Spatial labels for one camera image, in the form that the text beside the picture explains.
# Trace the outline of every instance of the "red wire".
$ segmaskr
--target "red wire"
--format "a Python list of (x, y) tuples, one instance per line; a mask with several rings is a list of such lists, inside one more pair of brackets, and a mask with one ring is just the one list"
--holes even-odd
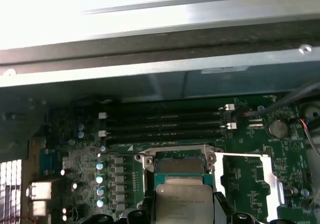
[(300, 121), (301, 121), (301, 123), (302, 123), (302, 125), (303, 125), (303, 128), (304, 128), (305, 130), (307, 130), (308, 127), (307, 127), (307, 125), (305, 124), (304, 120), (300, 119)]
[(7, 218), (7, 219), (2, 219), (2, 220), (0, 220), (0, 223), (2, 223), (2, 222), (10, 222), (11, 220), (19, 220), (19, 219), (27, 219), (27, 220), (29, 220), (29, 221), (31, 221), (31, 222), (33, 222), (34, 224), (38, 224), (38, 222), (35, 220), (35, 219), (32, 219), (31, 217), (28, 217), (28, 216), (12, 216), (12, 217), (9, 217), (9, 218)]

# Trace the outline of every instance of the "black ram slot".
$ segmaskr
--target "black ram slot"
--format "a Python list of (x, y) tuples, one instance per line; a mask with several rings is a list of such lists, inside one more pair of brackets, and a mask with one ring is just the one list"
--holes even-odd
[(102, 127), (111, 134), (123, 132), (146, 132), (146, 131), (166, 131), (166, 130), (183, 130), (183, 129), (205, 129), (219, 128), (223, 123), (219, 120), (214, 121), (181, 121), (165, 123), (144, 123), (138, 125), (118, 125)]
[(107, 141), (154, 141), (154, 140), (178, 140), (178, 139), (198, 139), (222, 137), (220, 129), (216, 130), (179, 130), (179, 131), (159, 131), (159, 132), (143, 132), (136, 134), (115, 134), (107, 138)]
[(203, 112), (203, 113), (185, 113), (185, 114), (157, 114), (147, 116), (111, 116), (107, 119), (107, 125), (113, 123), (148, 123), (148, 122), (173, 122), (173, 121), (184, 121), (184, 120), (220, 120), (220, 112)]

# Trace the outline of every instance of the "cable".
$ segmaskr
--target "cable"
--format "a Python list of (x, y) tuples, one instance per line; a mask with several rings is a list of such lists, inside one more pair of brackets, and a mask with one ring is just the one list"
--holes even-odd
[(314, 140), (312, 139), (312, 137), (311, 137), (311, 135), (309, 133), (307, 125), (305, 124), (305, 122), (302, 119), (300, 119), (300, 121), (301, 121), (301, 123), (303, 125), (303, 130), (305, 131), (305, 135), (306, 135), (311, 147), (315, 151), (316, 155), (320, 158), (320, 152), (318, 151), (318, 149), (317, 149), (317, 147), (316, 147), (316, 145), (314, 143)]
[(268, 114), (268, 113), (272, 112), (273, 110), (276, 110), (276, 109), (281, 108), (283, 106), (289, 105), (289, 104), (293, 103), (294, 101), (307, 96), (312, 90), (315, 90), (318, 88), (320, 88), (320, 81), (319, 80), (308, 82), (308, 83), (302, 85), (300, 88), (287, 94), (279, 101), (266, 107), (265, 109), (259, 110), (259, 111), (250, 111), (245, 116), (249, 117), (249, 116), (258, 116), (258, 115)]

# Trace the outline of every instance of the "black cable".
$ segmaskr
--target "black cable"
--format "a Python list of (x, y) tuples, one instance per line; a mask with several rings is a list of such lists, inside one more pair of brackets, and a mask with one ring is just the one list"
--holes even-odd
[(318, 88), (320, 88), (320, 81), (319, 80), (308, 82), (308, 83), (302, 85), (301, 87), (299, 87), (298, 89), (287, 94), (279, 101), (266, 107), (265, 109), (259, 110), (259, 111), (250, 111), (245, 116), (249, 117), (249, 116), (258, 116), (258, 115), (268, 114), (278, 108), (292, 104), (294, 101), (307, 96), (311, 91), (318, 89)]

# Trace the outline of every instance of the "green circuit board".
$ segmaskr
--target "green circuit board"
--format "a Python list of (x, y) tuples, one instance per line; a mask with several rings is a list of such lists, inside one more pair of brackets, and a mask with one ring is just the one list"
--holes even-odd
[[(85, 183), (81, 191), (69, 192), (63, 198), (63, 205), (71, 202), (86, 203), (88, 216), (108, 213), (118, 218), (122, 211), (117, 211), (115, 202), (115, 158), (120, 156), (123, 160), (121, 166), (124, 167), (125, 176), (125, 207), (130, 209), (136, 208), (144, 196), (142, 164), (134, 159), (134, 154), (160, 146), (208, 144), (230, 153), (269, 155), (272, 158), (273, 173), (285, 187), (298, 190), (298, 193), (285, 197), (285, 204), (278, 208), (279, 217), (296, 223), (316, 223), (315, 210), (306, 208), (306, 203), (311, 197), (300, 194), (304, 188), (311, 191), (312, 180), (297, 106), (283, 107), (254, 120), (241, 118), (236, 129), (225, 130), (222, 134), (212, 131), (210, 126), (198, 126), (199, 123), (207, 123), (205, 121), (211, 119), (208, 114), (212, 112), (211, 109), (234, 104), (235, 109), (250, 106), (256, 110), (258, 107), (270, 105), (280, 97), (281, 95), (259, 95), (134, 104), (110, 103), (54, 110), (48, 119), (47, 148), (56, 148), (61, 153), (67, 153), (62, 158), (62, 166), (74, 170), (68, 178), (79, 179)], [(105, 120), (98, 119), (99, 113), (102, 112), (108, 116), (107, 120), (114, 120), (104, 124), (103, 128), (101, 122)], [(232, 111), (225, 111), (222, 116), (229, 118), (231, 114)], [(174, 131), (181, 122), (184, 123), (185, 118), (192, 119), (187, 123), (192, 132)], [(288, 126), (288, 136), (282, 139), (272, 136), (269, 132), (269, 125), (279, 119)], [(157, 132), (159, 123), (164, 131)], [(79, 124), (84, 126), (81, 131), (85, 135), (81, 136), (82, 138), (77, 138)], [(107, 138), (98, 138), (98, 131), (106, 126), (110, 130)], [(113, 128), (114, 126), (126, 128), (117, 129)], [(154, 131), (149, 131), (146, 135), (141, 131), (143, 128)], [(105, 146), (106, 153), (109, 154), (97, 157), (101, 146)], [(199, 154), (196, 151), (178, 151), (157, 158), (197, 155)], [(106, 165), (99, 171), (96, 169), (98, 161), (104, 161)], [(223, 184), (230, 204), (236, 211), (251, 213), (259, 221), (266, 222), (266, 196), (270, 191), (268, 184), (263, 180), (260, 160), (228, 156), (224, 161)], [(96, 177), (100, 174), (104, 174), (106, 179), (103, 183), (97, 184)], [(96, 202), (100, 197), (97, 196), (96, 190), (101, 185), (108, 189), (105, 193), (107, 202), (102, 208), (98, 208)]]

